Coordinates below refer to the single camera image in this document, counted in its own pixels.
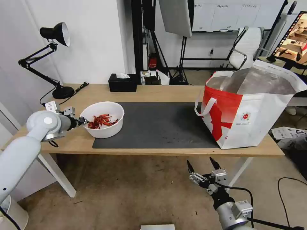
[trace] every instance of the table leg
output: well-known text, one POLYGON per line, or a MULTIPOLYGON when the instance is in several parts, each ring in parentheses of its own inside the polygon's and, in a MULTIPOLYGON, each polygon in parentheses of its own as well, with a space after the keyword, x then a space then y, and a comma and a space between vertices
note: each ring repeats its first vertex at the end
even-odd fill
POLYGON ((252 159, 253 157, 240 157, 240 159, 236 162, 235 168, 233 169, 232 173, 229 174, 230 176, 228 177, 228 181, 230 182, 228 186, 234 185, 239 176, 244 172, 244 170, 250 164, 252 159))
POLYGON ((50 156, 50 154, 49 153, 39 154, 38 158, 46 166, 46 168, 49 170, 49 172, 57 179, 59 184, 68 193, 68 195, 70 197, 75 197, 76 196, 76 190, 71 185, 71 183, 66 178, 66 176, 61 171, 61 169, 58 167, 57 163, 55 163, 54 159, 50 156))

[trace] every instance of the white bowl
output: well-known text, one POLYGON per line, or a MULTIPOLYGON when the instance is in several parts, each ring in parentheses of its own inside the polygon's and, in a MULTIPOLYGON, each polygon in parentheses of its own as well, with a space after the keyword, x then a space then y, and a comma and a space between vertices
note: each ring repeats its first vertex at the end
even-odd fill
POLYGON ((125 111, 123 107, 115 102, 98 102, 90 105, 80 114, 88 121, 94 121, 93 116, 98 117, 101 114, 111 115, 111 121, 115 121, 118 118, 118 122, 112 126, 105 126, 100 129, 90 129, 87 125, 84 128, 96 138, 108 138, 114 136, 122 129, 122 121, 124 118, 125 111))

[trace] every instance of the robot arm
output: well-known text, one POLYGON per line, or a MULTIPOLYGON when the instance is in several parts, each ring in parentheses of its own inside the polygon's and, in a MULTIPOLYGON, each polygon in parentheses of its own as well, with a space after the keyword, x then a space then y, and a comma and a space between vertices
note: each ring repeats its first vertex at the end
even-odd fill
POLYGON ((33 113, 27 120, 27 136, 12 141, 0 154, 0 204, 39 155, 41 142, 64 137, 67 131, 87 123, 83 117, 75 118, 73 107, 60 112, 55 101, 46 103, 46 111, 33 113))
POLYGON ((214 170, 210 174, 200 175, 195 173, 192 165, 189 161, 188 171, 189 179, 200 187, 206 189, 207 193, 212 197, 214 203, 213 207, 219 215, 219 221, 223 230, 252 230, 247 223, 253 221, 255 223, 279 228, 282 230, 304 230, 303 227, 288 227, 280 224, 271 223, 268 221, 258 220, 250 218, 253 211, 252 205, 247 200, 235 202, 235 200, 229 196, 225 188, 233 188, 227 186, 227 173, 225 169, 222 169, 220 165, 210 157, 210 161, 214 167, 214 170))

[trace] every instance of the black desk mat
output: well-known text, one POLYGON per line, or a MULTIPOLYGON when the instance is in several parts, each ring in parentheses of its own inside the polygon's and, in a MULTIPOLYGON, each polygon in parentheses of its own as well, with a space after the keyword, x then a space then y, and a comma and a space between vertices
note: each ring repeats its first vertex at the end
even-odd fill
POLYGON ((94 149, 219 148, 194 103, 118 102, 125 110, 116 135, 96 138, 94 149))

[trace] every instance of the lamp shade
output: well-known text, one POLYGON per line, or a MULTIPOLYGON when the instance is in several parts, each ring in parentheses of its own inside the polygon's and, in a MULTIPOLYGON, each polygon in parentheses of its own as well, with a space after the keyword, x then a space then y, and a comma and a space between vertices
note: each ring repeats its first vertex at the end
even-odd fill
POLYGON ((42 27, 39 33, 43 38, 55 39, 62 45, 70 46, 70 36, 65 22, 60 22, 53 28, 42 27))

